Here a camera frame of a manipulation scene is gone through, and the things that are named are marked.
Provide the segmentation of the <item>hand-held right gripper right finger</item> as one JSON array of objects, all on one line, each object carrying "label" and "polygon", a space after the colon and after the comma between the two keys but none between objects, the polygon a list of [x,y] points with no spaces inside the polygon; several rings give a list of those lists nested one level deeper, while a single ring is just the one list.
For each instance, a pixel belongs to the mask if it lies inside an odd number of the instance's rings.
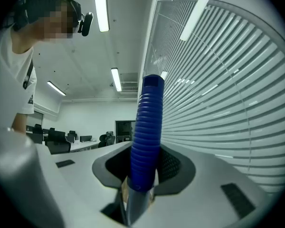
[{"label": "hand-held right gripper right finger", "polygon": [[[195,165],[195,176],[180,193],[155,197],[133,228],[245,227],[270,201],[265,191],[249,177],[215,155],[169,143],[163,146],[187,156]],[[221,188],[230,183],[236,184],[255,207],[243,219],[238,217]]]}]

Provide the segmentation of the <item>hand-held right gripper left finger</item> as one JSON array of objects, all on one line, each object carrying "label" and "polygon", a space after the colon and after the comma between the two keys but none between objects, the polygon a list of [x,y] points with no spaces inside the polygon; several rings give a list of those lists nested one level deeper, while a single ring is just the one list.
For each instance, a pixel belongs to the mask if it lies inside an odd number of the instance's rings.
[{"label": "hand-held right gripper left finger", "polygon": [[127,225],[122,182],[129,172],[131,142],[83,152],[56,154],[57,163],[72,160],[59,170],[79,198],[103,221],[96,225]]}]

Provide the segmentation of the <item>blue handled mop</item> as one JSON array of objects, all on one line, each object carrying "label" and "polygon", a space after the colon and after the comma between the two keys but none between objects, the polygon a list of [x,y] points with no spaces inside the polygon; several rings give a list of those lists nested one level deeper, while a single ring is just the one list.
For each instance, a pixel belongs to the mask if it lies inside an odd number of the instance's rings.
[{"label": "blue handled mop", "polygon": [[159,75],[143,78],[130,152],[129,196],[126,215],[132,225],[148,208],[160,153],[164,80]]}]

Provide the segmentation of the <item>person's left forearm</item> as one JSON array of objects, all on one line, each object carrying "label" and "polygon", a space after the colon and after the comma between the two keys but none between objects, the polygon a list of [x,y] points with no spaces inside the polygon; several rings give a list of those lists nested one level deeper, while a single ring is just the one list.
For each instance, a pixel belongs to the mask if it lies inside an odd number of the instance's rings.
[{"label": "person's left forearm", "polygon": [[27,114],[16,114],[12,129],[18,133],[26,134]]}]

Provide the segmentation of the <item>black mesh office chair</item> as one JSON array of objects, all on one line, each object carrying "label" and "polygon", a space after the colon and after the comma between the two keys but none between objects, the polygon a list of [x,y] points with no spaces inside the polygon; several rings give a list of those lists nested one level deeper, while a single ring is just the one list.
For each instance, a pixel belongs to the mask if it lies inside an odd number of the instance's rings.
[{"label": "black mesh office chair", "polygon": [[69,153],[71,150],[71,143],[67,141],[65,132],[61,131],[50,130],[45,145],[52,155]]}]

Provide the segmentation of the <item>tall black office chair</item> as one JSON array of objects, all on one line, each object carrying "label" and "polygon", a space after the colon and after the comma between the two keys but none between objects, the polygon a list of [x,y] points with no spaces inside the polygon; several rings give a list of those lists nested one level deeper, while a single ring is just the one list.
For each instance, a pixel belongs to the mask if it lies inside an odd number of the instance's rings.
[{"label": "tall black office chair", "polygon": [[107,131],[106,134],[102,134],[99,137],[98,148],[113,145],[115,143],[115,136],[113,131]]}]

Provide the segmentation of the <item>dark glass door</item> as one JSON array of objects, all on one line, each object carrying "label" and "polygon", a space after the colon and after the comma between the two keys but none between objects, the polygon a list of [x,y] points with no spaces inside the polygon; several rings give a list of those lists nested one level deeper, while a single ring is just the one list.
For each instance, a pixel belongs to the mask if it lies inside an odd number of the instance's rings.
[{"label": "dark glass door", "polygon": [[135,121],[116,121],[115,122],[115,142],[132,141],[134,138]]}]

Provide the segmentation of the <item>wide white venetian blind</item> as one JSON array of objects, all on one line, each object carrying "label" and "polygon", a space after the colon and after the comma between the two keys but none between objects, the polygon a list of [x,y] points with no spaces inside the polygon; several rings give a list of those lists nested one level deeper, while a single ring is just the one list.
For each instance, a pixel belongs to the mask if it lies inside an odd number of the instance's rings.
[{"label": "wide white venetian blind", "polygon": [[269,195],[285,188],[285,40],[239,7],[159,1],[144,74],[167,73],[161,139],[214,154]]}]

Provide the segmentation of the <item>long ceiling light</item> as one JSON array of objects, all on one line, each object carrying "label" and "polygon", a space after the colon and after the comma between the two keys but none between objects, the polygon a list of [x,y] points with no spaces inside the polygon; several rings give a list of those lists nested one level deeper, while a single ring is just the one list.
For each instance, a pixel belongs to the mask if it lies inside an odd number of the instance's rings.
[{"label": "long ceiling light", "polygon": [[112,73],[112,77],[114,80],[114,85],[115,88],[117,90],[117,92],[121,92],[122,91],[122,86],[121,86],[121,81],[120,81],[120,77],[119,77],[119,72],[118,72],[118,68],[111,68],[111,73]]},{"label": "long ceiling light", "polygon": [[47,84],[62,96],[66,96],[66,94],[62,90],[60,90],[56,85],[54,85],[51,81],[47,81]]},{"label": "long ceiling light", "polygon": [[95,0],[96,15],[100,32],[109,31],[107,0]]}]

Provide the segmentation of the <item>ceiling air vent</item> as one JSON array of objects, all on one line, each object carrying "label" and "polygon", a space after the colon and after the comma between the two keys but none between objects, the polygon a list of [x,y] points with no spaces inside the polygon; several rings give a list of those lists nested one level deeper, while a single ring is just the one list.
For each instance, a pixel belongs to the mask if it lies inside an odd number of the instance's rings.
[{"label": "ceiling air vent", "polygon": [[137,91],[138,90],[138,73],[123,73],[120,74],[122,91]]}]

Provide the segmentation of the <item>person in white t-shirt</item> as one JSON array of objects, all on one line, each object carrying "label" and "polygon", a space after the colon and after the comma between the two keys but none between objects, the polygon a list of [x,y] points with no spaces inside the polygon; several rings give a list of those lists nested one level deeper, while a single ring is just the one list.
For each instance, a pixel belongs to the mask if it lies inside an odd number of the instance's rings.
[{"label": "person in white t-shirt", "polygon": [[0,128],[12,128],[16,114],[34,113],[37,42],[21,38],[12,27],[0,30]]}]

